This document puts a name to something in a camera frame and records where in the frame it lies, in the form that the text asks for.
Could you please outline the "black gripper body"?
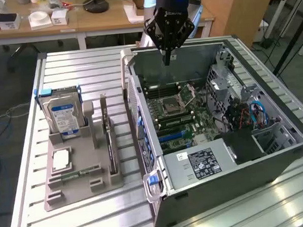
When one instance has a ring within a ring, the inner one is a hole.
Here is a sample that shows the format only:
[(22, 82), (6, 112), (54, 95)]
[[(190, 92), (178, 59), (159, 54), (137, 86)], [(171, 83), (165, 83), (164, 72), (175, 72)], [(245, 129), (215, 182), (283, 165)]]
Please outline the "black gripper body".
[(164, 35), (165, 26), (168, 21), (186, 20), (188, 15), (189, 0), (156, 0), (155, 18)]

